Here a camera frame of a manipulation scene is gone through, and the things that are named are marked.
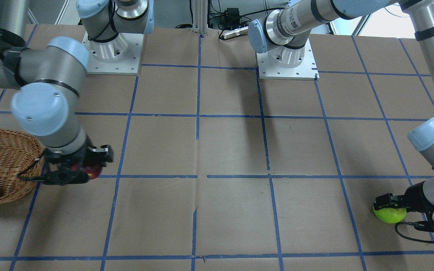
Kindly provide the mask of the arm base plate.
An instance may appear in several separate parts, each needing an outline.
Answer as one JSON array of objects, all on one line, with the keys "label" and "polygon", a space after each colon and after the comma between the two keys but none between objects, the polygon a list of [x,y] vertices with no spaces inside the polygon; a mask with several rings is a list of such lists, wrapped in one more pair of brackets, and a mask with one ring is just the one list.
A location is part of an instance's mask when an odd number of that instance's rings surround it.
[{"label": "arm base plate", "polygon": [[82,44],[90,52],[87,73],[93,75],[138,75],[146,36],[119,33],[108,43],[97,43],[83,36]]},{"label": "arm base plate", "polygon": [[255,56],[261,79],[316,80],[320,77],[309,39],[300,49],[282,46]]}]

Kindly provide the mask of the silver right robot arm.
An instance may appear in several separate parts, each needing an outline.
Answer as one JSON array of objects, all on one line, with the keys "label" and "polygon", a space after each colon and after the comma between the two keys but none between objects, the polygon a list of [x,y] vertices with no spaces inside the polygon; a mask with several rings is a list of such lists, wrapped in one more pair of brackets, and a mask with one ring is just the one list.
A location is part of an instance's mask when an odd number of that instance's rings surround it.
[{"label": "silver right robot arm", "polygon": [[83,44],[55,37],[43,50],[31,50],[23,38],[27,0],[0,0],[0,89],[17,92],[11,101],[19,125],[45,147],[39,158],[46,171],[28,177],[37,161],[18,173],[24,181],[46,185],[83,184],[113,162],[110,145],[92,144],[75,110],[92,59],[118,63],[130,55],[124,34],[145,35],[154,29],[153,0],[78,0],[86,29]]}]

